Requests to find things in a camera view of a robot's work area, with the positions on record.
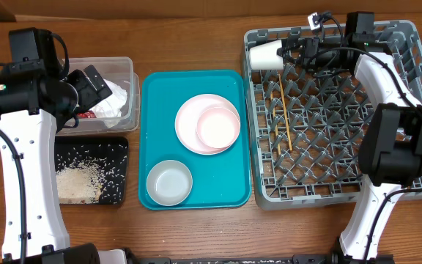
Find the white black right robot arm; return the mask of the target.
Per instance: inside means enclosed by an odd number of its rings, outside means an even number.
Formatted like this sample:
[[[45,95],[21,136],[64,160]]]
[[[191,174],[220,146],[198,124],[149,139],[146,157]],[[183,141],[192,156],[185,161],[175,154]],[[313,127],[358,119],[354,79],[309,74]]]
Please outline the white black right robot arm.
[[[398,199],[422,176],[422,102],[405,87],[389,47],[377,42],[373,12],[348,13],[338,47],[316,37],[287,39],[274,54],[290,62],[290,51],[298,48],[303,51],[295,63],[305,68],[334,62],[349,70],[374,109],[358,151],[360,196],[327,262],[392,263],[393,257],[378,255],[377,244]]]

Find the small pink bowl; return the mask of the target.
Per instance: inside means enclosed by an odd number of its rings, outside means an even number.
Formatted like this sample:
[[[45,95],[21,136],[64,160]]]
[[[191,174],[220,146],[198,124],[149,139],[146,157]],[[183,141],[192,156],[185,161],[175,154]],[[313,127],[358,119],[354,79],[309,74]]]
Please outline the small pink bowl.
[[[225,107],[207,109],[198,118],[196,133],[208,147],[229,147],[240,135],[240,116]]]

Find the pile of white rice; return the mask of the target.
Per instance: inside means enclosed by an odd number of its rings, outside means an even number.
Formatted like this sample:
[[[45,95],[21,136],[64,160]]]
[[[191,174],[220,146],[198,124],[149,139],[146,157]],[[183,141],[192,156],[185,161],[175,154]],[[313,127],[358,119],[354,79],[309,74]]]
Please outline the pile of white rice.
[[[105,173],[97,164],[79,164],[56,173],[61,204],[95,204],[100,200]]]

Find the grey bowl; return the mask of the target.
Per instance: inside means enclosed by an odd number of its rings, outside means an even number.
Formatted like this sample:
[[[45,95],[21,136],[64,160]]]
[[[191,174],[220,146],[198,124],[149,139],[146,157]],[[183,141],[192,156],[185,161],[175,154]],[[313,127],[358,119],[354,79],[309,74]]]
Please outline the grey bowl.
[[[151,168],[146,185],[154,202],[171,207],[187,199],[193,188],[193,176],[183,163],[165,160]]]

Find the white napkin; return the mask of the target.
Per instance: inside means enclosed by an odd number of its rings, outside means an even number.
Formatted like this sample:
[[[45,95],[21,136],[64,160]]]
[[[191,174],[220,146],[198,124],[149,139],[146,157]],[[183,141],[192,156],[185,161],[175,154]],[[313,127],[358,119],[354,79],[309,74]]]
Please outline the white napkin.
[[[112,128],[119,123],[118,118],[122,116],[121,108],[127,103],[127,91],[107,79],[104,82],[108,85],[112,94],[90,110],[96,118],[105,118],[105,126]]]

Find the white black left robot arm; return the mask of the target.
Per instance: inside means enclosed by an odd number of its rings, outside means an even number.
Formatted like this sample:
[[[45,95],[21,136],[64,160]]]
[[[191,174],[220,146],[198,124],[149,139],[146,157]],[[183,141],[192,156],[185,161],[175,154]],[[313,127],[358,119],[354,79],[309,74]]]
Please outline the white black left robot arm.
[[[71,246],[56,185],[56,132],[72,118],[78,92],[67,69],[41,62],[0,73],[0,154],[6,227],[3,263],[100,263],[92,243]]]

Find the cream paper cup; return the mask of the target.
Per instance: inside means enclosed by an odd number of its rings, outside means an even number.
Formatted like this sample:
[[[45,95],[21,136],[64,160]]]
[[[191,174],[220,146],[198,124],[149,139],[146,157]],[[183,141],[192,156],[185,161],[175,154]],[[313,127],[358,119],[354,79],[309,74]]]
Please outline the cream paper cup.
[[[284,59],[278,55],[282,48],[282,40],[255,46],[249,50],[249,61],[252,70],[283,70]]]

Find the wooden chopstick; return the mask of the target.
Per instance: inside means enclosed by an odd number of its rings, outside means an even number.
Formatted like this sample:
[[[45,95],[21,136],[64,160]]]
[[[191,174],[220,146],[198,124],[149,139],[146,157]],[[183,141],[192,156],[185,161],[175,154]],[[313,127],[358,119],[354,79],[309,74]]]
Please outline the wooden chopstick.
[[[270,99],[273,102],[273,99],[274,99],[274,97],[273,97],[273,91],[270,93]],[[276,123],[275,123],[275,131],[274,131],[275,132],[275,141],[276,141],[278,139],[278,135],[279,135],[279,132],[278,132],[278,122],[279,121],[278,121],[278,118],[276,116],[275,108],[276,108],[276,103],[273,106],[273,121],[276,121]],[[281,154],[280,143],[277,143],[276,147],[277,147],[278,155],[280,155]]]
[[[284,94],[284,88],[283,88],[283,83],[282,83],[282,80],[281,80],[281,74],[280,73],[278,73],[278,85],[279,85],[279,88],[280,88],[281,102],[282,102],[282,107],[283,107],[283,111],[284,111],[284,122],[285,122],[288,146],[289,146],[289,150],[293,151],[292,139],[291,139],[290,129],[289,129],[289,118],[288,118],[288,114],[287,114],[287,110],[286,110],[285,94]]]

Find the large pink plate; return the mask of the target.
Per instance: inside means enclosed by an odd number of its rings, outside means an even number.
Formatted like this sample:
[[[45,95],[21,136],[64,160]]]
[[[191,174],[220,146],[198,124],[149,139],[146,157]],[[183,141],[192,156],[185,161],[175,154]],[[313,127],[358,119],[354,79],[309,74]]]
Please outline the large pink plate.
[[[214,155],[229,147],[215,149],[205,145],[197,136],[196,124],[200,115],[213,107],[225,107],[239,115],[234,105],[224,97],[214,94],[202,94],[187,100],[179,108],[175,118],[175,132],[179,141],[190,151],[200,155]]]

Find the red snack wrapper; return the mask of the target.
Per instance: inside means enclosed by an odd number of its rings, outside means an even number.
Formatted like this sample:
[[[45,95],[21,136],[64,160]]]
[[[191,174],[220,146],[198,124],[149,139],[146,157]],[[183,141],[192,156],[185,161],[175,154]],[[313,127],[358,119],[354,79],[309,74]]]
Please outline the red snack wrapper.
[[[86,119],[86,118],[91,119],[91,118],[95,118],[95,117],[96,117],[96,115],[93,111],[87,111],[87,112],[84,112],[84,113],[77,114],[77,118],[79,118],[79,119]]]

